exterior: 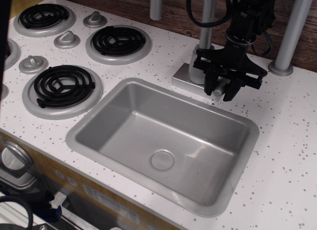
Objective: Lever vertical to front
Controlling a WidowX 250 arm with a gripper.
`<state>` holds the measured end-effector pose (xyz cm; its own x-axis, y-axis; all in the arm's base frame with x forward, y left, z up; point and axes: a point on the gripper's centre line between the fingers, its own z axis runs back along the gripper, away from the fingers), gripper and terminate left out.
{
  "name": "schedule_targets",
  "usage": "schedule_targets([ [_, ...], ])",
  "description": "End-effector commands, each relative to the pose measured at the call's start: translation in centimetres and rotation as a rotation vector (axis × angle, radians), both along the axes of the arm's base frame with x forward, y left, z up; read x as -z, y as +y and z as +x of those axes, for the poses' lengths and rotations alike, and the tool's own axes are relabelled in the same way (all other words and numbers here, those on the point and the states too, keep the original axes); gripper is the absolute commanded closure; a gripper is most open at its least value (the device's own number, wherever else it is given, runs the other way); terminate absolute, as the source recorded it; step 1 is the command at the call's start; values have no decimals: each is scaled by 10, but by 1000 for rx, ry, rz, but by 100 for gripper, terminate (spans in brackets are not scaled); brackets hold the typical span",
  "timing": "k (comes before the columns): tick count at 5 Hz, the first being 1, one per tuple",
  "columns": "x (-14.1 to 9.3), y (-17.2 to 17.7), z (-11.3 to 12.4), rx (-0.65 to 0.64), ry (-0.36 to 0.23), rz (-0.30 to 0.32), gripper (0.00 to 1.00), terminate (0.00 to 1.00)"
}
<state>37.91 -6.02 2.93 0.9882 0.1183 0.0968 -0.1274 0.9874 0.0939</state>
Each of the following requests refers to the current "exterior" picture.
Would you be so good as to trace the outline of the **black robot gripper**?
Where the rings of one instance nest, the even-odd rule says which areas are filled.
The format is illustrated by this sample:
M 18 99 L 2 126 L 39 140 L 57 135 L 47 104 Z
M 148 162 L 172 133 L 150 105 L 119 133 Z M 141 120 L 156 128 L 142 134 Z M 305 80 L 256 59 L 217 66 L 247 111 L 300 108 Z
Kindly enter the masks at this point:
M 223 101 L 231 101 L 241 87 L 249 86 L 259 89 L 267 71 L 252 62 L 247 50 L 256 41 L 256 36 L 240 39 L 226 36 L 226 44 L 222 49 L 196 50 L 197 58 L 194 67 L 205 74 L 204 92 L 211 96 L 219 78 L 229 79 Z

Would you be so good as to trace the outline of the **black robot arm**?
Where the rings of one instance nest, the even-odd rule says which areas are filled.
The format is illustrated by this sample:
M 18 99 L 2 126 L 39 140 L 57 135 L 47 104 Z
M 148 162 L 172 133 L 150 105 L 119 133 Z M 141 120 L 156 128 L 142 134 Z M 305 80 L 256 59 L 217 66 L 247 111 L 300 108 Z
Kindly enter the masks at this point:
M 199 22 L 192 13 L 192 0 L 186 0 L 186 10 L 192 22 L 202 28 L 212 28 L 230 20 L 226 30 L 226 44 L 222 49 L 196 50 L 194 68 L 203 71 L 204 92 L 211 95 L 220 91 L 223 101 L 231 101 L 241 87 L 259 89 L 267 71 L 252 62 L 246 55 L 253 48 L 257 36 L 263 35 L 268 44 L 272 40 L 267 29 L 276 19 L 275 0 L 225 0 L 226 14 L 217 21 Z

